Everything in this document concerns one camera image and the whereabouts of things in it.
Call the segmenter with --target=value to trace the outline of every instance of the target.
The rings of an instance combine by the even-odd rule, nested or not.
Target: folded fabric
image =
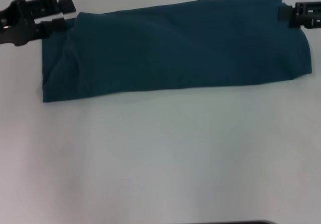
[[[282,0],[199,0],[80,13],[43,40],[44,102],[125,91],[238,86],[311,73],[301,29]]]

